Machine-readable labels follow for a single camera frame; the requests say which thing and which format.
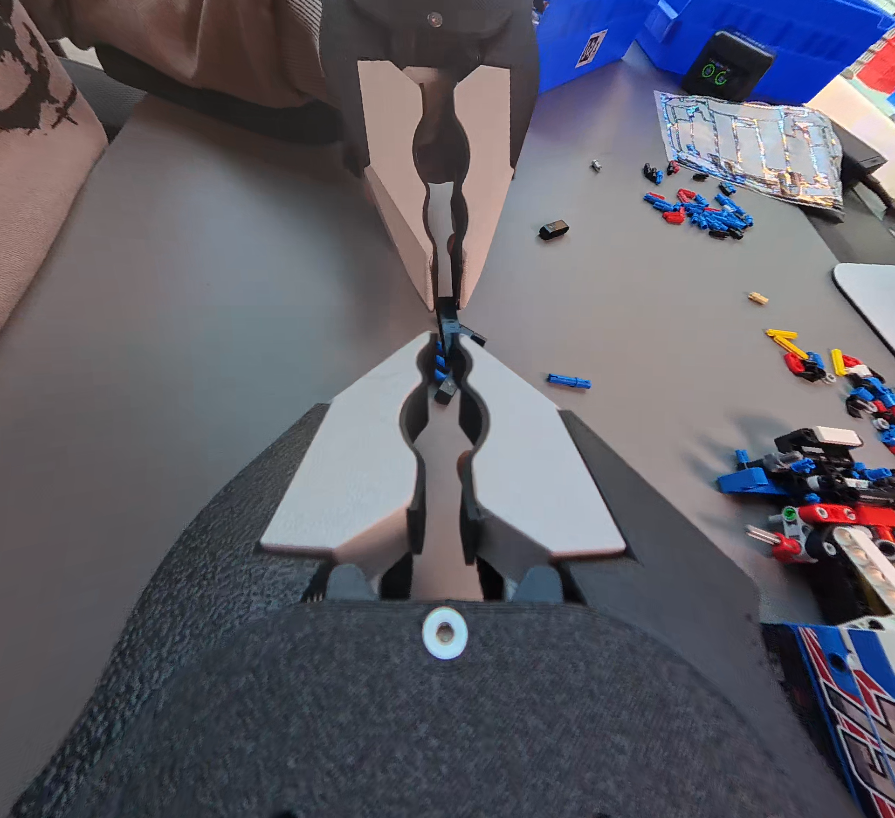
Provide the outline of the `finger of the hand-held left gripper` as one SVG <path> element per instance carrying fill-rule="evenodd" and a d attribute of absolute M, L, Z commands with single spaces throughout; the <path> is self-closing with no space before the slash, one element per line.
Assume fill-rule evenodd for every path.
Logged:
<path fill-rule="evenodd" d="M 414 160 L 422 92 L 389 61 L 359 61 L 357 72 L 369 155 L 364 178 L 414 288 L 433 311 L 437 284 L 427 229 L 430 191 Z"/>
<path fill-rule="evenodd" d="M 454 116 L 464 134 L 468 159 L 450 203 L 453 297 L 464 309 L 482 275 L 514 175 L 509 69 L 479 66 L 458 83 Z"/>

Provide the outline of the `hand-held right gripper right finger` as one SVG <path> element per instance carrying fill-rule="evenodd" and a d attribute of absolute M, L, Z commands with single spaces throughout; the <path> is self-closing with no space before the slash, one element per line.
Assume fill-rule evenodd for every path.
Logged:
<path fill-rule="evenodd" d="M 460 540 L 485 601 L 535 567 L 624 555 L 627 542 L 551 398 L 464 334 L 450 352 L 472 452 Z"/>

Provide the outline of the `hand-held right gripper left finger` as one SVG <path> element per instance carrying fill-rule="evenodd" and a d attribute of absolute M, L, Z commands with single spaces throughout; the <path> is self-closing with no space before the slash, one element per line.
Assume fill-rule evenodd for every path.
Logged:
<path fill-rule="evenodd" d="M 336 395 L 278 502 L 262 551 L 355 566 L 382 600 L 409 600 L 426 535 L 434 333 L 417 335 Z"/>

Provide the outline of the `black beam with blue pins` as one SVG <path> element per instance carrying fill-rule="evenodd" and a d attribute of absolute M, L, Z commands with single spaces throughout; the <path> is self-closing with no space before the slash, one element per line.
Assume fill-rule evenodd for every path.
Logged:
<path fill-rule="evenodd" d="M 449 319 L 447 316 L 442 317 L 444 321 L 438 339 L 435 343 L 435 353 L 433 359 L 433 380 L 435 385 L 434 402 L 439 406 L 448 406 L 457 392 L 457 384 L 454 380 L 452 365 L 448 359 L 448 346 L 453 343 L 455 338 L 464 334 L 472 339 L 477 345 L 485 347 L 487 338 L 468 326 L 464 325 L 457 318 Z"/>

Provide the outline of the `grey desk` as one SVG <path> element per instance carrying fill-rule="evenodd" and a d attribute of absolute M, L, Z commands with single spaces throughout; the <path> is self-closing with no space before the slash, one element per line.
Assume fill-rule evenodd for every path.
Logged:
<path fill-rule="evenodd" d="M 543 96 L 486 267 L 462 311 L 488 351 L 576 413 L 755 581 L 764 620 L 821 617 L 806 581 L 718 493 L 735 449 L 853 427 L 808 350 L 893 357 L 834 285 L 799 208 L 743 192 L 741 242 L 643 202 L 665 157 L 638 48 Z M 591 160 L 602 164 L 596 174 Z M 556 219 L 565 236 L 543 242 Z M 756 291 L 766 306 L 747 299 Z M 280 143 L 146 97 L 94 168 L 2 331 L 2 816 L 79 716 L 130 610 L 207 502 L 311 407 L 434 326 L 334 148 Z M 554 387 L 555 373 L 592 381 Z"/>

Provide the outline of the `person's left hand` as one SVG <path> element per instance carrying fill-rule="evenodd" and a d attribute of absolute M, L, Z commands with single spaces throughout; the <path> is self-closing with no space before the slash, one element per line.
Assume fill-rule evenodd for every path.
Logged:
<path fill-rule="evenodd" d="M 413 160 L 426 184 L 461 182 L 469 146 L 454 108 L 455 81 L 437 77 L 420 85 L 422 116 L 413 137 Z"/>

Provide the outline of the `pile of blue red pins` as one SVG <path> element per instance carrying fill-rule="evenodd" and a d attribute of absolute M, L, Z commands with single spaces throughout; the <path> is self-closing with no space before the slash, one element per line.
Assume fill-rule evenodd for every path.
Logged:
<path fill-rule="evenodd" d="M 733 199 L 736 194 L 734 184 L 720 180 L 717 192 L 711 198 L 681 187 L 674 199 L 666 199 L 652 190 L 643 194 L 643 201 L 659 212 L 669 225 L 689 224 L 715 241 L 740 242 L 746 232 L 754 228 L 755 220 Z"/>

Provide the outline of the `small black box device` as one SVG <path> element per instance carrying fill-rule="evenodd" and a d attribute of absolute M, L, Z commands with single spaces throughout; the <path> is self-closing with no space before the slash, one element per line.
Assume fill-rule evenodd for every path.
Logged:
<path fill-rule="evenodd" d="M 740 33 L 713 34 L 681 80 L 685 94 L 742 104 L 754 95 L 776 52 Z"/>

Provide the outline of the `silver sticker sheet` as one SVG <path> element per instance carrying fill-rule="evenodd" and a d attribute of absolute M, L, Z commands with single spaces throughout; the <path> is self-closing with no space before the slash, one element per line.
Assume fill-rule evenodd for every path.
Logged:
<path fill-rule="evenodd" d="M 658 90 L 654 102 L 669 160 L 801 207 L 843 208 L 843 149 L 820 111 Z"/>

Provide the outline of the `toy brick race car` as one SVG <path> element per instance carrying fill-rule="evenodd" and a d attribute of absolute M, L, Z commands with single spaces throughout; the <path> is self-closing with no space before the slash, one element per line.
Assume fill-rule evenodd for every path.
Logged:
<path fill-rule="evenodd" d="M 801 428 L 759 459 L 736 451 L 718 490 L 775 512 L 746 534 L 804 570 L 820 624 L 765 623 L 782 686 L 865 816 L 894 815 L 893 469 L 854 459 L 853 430 Z"/>

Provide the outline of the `empty blue bin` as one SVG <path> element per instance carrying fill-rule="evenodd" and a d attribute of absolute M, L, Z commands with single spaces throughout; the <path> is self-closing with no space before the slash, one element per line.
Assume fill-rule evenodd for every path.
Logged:
<path fill-rule="evenodd" d="M 717 31 L 742 35 L 774 55 L 753 96 L 805 104 L 893 26 L 868 0 L 660 0 L 636 40 L 682 76 Z"/>

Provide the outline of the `pile of mixed coloured pieces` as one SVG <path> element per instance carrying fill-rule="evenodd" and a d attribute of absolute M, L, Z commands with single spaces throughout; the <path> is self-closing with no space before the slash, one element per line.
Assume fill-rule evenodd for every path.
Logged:
<path fill-rule="evenodd" d="M 770 328 L 764 335 L 781 349 L 792 376 L 807 384 L 839 387 L 847 415 L 869 421 L 880 443 L 894 453 L 894 390 L 882 376 L 839 349 L 832 349 L 828 358 L 806 351 L 798 344 L 795 332 Z"/>

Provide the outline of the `person's torso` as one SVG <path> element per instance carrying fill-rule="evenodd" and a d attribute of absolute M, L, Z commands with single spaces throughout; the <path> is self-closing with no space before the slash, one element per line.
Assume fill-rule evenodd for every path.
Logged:
<path fill-rule="evenodd" d="M 19 0 L 1 0 L 1 325 L 106 150 L 105 131 Z"/>

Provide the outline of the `shelf of red blue bins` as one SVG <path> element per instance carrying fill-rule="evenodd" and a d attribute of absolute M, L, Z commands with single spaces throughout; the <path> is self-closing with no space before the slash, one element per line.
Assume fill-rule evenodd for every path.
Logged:
<path fill-rule="evenodd" d="M 893 102 L 894 93 L 894 28 L 864 51 L 841 75 L 857 81 L 874 94 Z"/>

